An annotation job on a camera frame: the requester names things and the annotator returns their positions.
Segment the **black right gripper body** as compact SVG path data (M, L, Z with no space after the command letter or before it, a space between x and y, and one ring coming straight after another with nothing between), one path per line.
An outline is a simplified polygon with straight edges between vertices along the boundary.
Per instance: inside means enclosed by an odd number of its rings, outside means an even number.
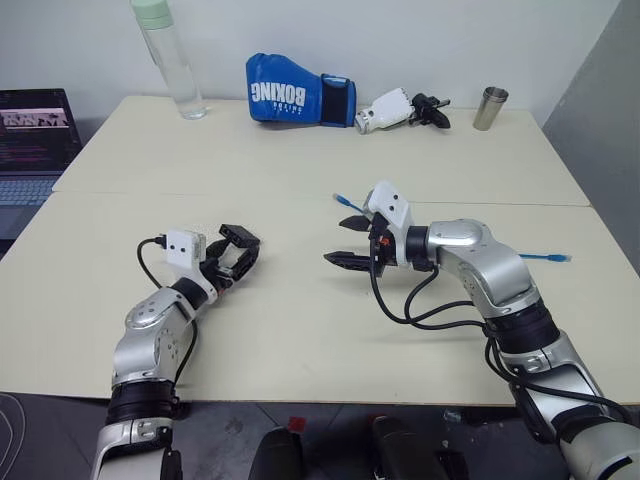
M386 267L398 266L396 242L390 230L391 223L380 213L369 216L369 274L380 278Z

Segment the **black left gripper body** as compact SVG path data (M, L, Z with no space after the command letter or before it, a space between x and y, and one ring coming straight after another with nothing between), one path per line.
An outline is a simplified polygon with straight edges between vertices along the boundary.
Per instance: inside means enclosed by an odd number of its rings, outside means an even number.
M199 265L200 272L218 295L223 294L235 283L228 268L221 265L224 253L225 251L221 249L209 252Z

